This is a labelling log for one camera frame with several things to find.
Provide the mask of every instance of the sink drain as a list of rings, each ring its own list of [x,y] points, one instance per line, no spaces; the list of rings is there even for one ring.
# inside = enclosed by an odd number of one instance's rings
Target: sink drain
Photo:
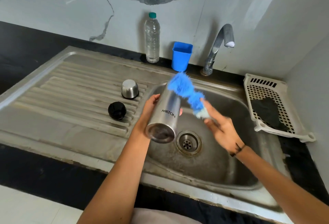
[[[195,155],[201,150],[200,138],[189,130],[183,130],[177,135],[176,144],[178,149],[187,155]]]

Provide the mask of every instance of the blue brush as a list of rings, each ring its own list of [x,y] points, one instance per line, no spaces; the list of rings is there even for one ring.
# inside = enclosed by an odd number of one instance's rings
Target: blue brush
[[[197,118],[210,118],[207,109],[200,101],[205,98],[202,92],[195,91],[191,79],[183,72],[177,73],[168,83],[168,89],[177,95],[187,98],[187,102],[193,110],[193,115]]]

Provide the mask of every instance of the person's right hand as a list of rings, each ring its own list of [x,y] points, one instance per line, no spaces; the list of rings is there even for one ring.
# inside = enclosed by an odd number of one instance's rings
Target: person's right hand
[[[216,141],[226,149],[230,154],[236,154],[239,150],[238,147],[242,148],[245,144],[237,134],[232,119],[221,115],[212,105],[201,99],[204,106],[206,107],[209,115],[217,121],[214,122],[212,119],[204,120],[204,123],[212,131]]]

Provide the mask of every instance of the stainless steel bottle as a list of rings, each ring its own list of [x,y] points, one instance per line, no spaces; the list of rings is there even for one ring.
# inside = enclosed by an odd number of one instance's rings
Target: stainless steel bottle
[[[181,99],[165,87],[153,110],[146,134],[157,143],[169,143],[176,137]]]

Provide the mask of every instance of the faucet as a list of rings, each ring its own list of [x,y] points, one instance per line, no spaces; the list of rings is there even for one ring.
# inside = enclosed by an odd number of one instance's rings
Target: faucet
[[[234,36],[233,36],[233,28],[231,24],[225,24],[223,27],[220,29],[216,40],[210,50],[210,53],[205,61],[205,65],[201,70],[201,74],[204,76],[209,76],[212,74],[212,65],[215,62],[215,57],[216,54],[220,48],[220,45],[222,44],[224,40],[224,46],[225,47],[234,47],[235,42],[234,42]]]

